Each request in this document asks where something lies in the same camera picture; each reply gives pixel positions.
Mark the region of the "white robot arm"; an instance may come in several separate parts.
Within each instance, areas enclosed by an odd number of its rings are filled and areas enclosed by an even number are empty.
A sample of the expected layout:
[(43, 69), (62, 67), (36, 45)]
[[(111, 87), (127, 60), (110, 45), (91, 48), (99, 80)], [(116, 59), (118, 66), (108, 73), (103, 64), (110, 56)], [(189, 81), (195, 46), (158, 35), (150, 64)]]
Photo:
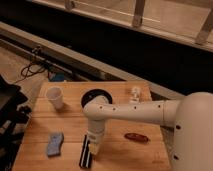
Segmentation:
[(81, 105), (88, 119), (91, 154), (99, 152), (108, 119), (145, 122), (174, 128), (172, 171), (213, 171), (213, 93), (113, 104), (107, 91), (92, 89), (83, 95)]

